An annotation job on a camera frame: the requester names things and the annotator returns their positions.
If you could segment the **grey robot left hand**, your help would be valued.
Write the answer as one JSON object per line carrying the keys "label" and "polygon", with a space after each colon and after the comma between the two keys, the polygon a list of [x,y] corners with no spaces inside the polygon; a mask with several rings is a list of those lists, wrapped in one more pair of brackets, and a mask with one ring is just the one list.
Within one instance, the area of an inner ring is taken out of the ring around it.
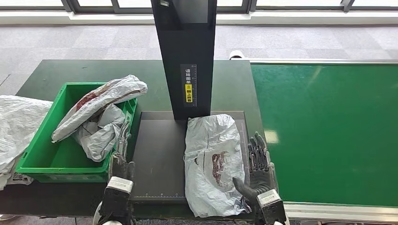
{"label": "grey robot left hand", "polygon": [[129,168],[129,163],[127,162],[127,150],[128,142],[131,137],[130,122],[131,120],[126,119],[121,126],[120,135],[117,137],[115,143],[115,150],[110,155],[108,181],[110,181],[114,176],[127,179]]}

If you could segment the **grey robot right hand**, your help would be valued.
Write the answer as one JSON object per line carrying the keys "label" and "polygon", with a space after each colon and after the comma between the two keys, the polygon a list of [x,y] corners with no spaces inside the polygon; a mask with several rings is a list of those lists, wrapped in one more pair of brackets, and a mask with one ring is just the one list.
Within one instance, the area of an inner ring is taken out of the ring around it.
{"label": "grey robot right hand", "polygon": [[264,138],[255,132],[248,143],[250,184],[245,184],[240,178],[232,178],[235,189],[250,203],[257,202],[257,196],[276,187],[272,170],[274,164],[270,161],[269,152]]}

